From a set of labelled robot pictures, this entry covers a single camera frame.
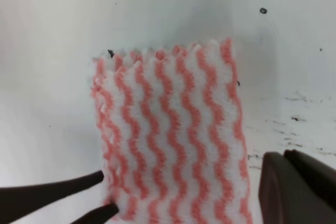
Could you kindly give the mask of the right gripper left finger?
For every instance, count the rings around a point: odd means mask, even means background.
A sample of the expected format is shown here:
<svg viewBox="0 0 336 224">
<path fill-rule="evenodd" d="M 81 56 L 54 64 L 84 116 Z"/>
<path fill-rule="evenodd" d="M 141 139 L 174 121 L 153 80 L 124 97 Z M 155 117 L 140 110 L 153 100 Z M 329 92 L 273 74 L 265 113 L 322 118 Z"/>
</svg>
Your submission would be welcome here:
<svg viewBox="0 0 336 224">
<path fill-rule="evenodd" d="M 264 154 L 258 196 L 264 223 L 335 223 L 335 206 L 311 190 L 284 153 Z"/>
</svg>

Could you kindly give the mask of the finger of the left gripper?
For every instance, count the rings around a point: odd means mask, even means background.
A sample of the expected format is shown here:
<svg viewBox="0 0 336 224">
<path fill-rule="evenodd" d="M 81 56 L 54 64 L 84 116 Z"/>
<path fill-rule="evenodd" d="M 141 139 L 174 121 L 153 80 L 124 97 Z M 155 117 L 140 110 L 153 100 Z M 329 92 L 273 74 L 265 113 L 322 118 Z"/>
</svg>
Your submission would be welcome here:
<svg viewBox="0 0 336 224">
<path fill-rule="evenodd" d="M 104 179 L 102 171 L 60 182 L 1 188 L 1 223 L 12 223 L 58 200 L 89 189 Z"/>
<path fill-rule="evenodd" d="M 71 224 L 104 224 L 119 212 L 116 204 L 109 204 L 96 208 Z"/>
</svg>

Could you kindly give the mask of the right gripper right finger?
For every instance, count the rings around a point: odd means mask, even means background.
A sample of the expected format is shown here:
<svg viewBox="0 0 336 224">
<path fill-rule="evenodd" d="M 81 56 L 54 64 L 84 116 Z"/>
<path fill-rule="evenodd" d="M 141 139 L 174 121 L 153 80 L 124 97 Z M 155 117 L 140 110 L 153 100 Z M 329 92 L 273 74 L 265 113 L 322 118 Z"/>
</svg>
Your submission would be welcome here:
<svg viewBox="0 0 336 224">
<path fill-rule="evenodd" d="M 298 150 L 286 150 L 284 157 L 312 191 L 329 206 L 335 206 L 335 169 Z"/>
</svg>

